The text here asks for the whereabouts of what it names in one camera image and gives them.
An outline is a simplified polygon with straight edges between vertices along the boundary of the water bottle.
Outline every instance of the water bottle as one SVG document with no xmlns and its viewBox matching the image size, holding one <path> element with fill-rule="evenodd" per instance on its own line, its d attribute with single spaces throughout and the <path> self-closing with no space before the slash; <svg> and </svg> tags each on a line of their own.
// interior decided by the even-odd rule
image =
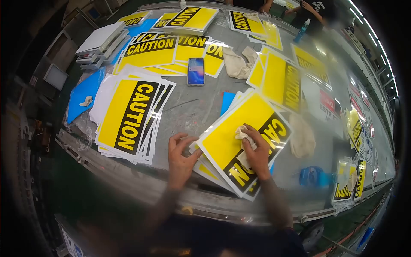
<svg viewBox="0 0 411 257">
<path fill-rule="evenodd" d="M 301 29 L 298 31 L 297 36 L 294 38 L 294 42 L 295 42 L 295 43 L 300 42 L 302 35 L 304 35 L 305 31 L 307 30 L 307 27 L 308 27 L 308 25 L 309 25 L 309 21 L 310 21 L 310 19 L 306 20 L 306 21 L 304 22 L 304 25 L 303 25 L 303 26 L 301 27 Z"/>
</svg>

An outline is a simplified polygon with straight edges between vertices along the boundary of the ceiling light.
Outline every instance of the ceiling light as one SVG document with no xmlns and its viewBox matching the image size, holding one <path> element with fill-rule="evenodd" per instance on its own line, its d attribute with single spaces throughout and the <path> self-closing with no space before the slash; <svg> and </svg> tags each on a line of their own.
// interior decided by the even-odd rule
<svg viewBox="0 0 411 257">
<path fill-rule="evenodd" d="M 385 50 L 383 48 L 383 45 L 381 44 L 381 41 L 379 41 L 379 40 L 377 40 L 377 41 L 378 41 L 378 44 L 380 44 L 381 49 L 383 50 L 384 56 L 387 58 L 387 54 L 385 53 Z"/>
<path fill-rule="evenodd" d="M 377 34 L 375 34 L 375 31 L 372 29 L 371 25 L 368 23 L 367 19 L 364 18 L 365 23 L 368 25 L 368 27 L 371 29 L 372 33 L 374 34 L 375 38 L 378 39 Z"/>
<path fill-rule="evenodd" d="M 387 65 L 386 62 L 385 62 L 385 60 L 384 60 L 383 54 L 381 53 L 380 55 L 381 55 L 381 59 L 383 59 L 384 65 Z"/>
<path fill-rule="evenodd" d="M 348 0 L 353 6 L 354 6 L 354 8 L 358 11 L 358 13 L 362 16 L 362 17 L 364 17 L 364 15 L 360 12 L 360 10 L 358 9 L 358 7 L 356 7 L 356 5 L 351 1 L 351 0 Z"/>
<path fill-rule="evenodd" d="M 361 22 L 361 24 L 364 24 L 363 21 L 358 17 L 358 15 L 350 8 L 350 10 L 353 12 L 353 14 L 357 17 L 357 19 Z"/>
<path fill-rule="evenodd" d="M 375 42 L 375 40 L 374 40 L 374 38 L 372 37 L 371 33 L 368 33 L 368 35 L 369 35 L 369 37 L 372 39 L 372 41 L 374 42 L 375 47 L 378 47 L 378 46 L 377 46 L 377 43 Z"/>
</svg>

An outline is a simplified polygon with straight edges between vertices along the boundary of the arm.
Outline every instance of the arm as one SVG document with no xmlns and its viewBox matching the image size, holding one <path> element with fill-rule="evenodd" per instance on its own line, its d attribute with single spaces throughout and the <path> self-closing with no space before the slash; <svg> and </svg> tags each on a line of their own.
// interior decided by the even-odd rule
<svg viewBox="0 0 411 257">
<path fill-rule="evenodd" d="M 292 228 L 293 216 L 290 207 L 268 170 L 268 152 L 270 146 L 257 130 L 245 123 L 244 125 L 247 127 L 247 130 L 242 131 L 249 135 L 257 144 L 257 148 L 252 150 L 250 142 L 247 139 L 242 140 L 244 150 L 247 154 L 247 161 L 250 163 L 253 171 L 257 173 L 260 180 L 268 211 L 268 218 L 276 229 Z"/>
<path fill-rule="evenodd" d="M 314 8 L 307 2 L 301 1 L 301 5 L 304 9 L 314 14 L 314 16 L 321 22 L 321 24 L 328 28 L 327 22 L 323 19 L 323 17 L 316 11 Z"/>
<path fill-rule="evenodd" d="M 144 224 L 145 237 L 149 237 L 174 212 L 178 197 L 190 178 L 193 166 L 203 153 L 197 149 L 190 157 L 184 157 L 181 152 L 198 137 L 187 137 L 187 133 L 177 133 L 169 139 L 169 182 L 160 200 L 150 209 Z"/>
</svg>

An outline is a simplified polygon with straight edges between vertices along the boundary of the floor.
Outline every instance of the floor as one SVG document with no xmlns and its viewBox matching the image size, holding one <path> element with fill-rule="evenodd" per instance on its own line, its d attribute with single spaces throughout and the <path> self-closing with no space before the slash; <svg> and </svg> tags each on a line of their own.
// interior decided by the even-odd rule
<svg viewBox="0 0 411 257">
<path fill-rule="evenodd" d="M 124 15 L 137 10 L 139 5 L 164 2 L 161 0 L 129 0 L 109 20 L 97 22 L 100 26 L 112 23 Z M 280 15 L 283 7 L 273 6 L 270 13 Z M 72 63 L 67 70 L 69 77 L 61 91 L 60 96 L 54 102 L 52 112 L 45 118 L 52 122 L 55 132 L 62 127 L 61 121 L 67 106 L 71 90 L 75 87 L 82 71 L 79 65 Z M 144 215 L 144 208 L 127 195 L 123 195 L 98 180 L 87 169 L 79 165 L 56 143 L 51 149 L 53 158 L 49 168 L 51 180 L 45 188 L 48 198 L 48 212 L 62 213 L 70 224 L 76 226 L 77 222 L 94 221 L 97 224 L 107 226 L 107 219 L 116 220 L 111 224 L 111 230 L 118 231 L 119 227 L 126 227 L 130 222 L 138 222 Z M 382 190 L 353 209 L 339 214 L 337 217 L 323 219 L 326 226 L 325 235 L 334 240 L 345 237 L 361 223 L 378 204 Z M 318 243 L 317 252 L 321 252 L 330 246 L 330 243 L 321 240 Z"/>
</svg>

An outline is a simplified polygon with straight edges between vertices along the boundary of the phone screen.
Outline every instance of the phone screen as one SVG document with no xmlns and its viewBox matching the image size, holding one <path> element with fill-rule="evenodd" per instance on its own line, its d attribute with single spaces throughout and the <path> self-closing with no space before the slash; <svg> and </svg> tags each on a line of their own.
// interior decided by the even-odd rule
<svg viewBox="0 0 411 257">
<path fill-rule="evenodd" d="M 204 84 L 204 58 L 188 59 L 187 84 Z"/>
</svg>

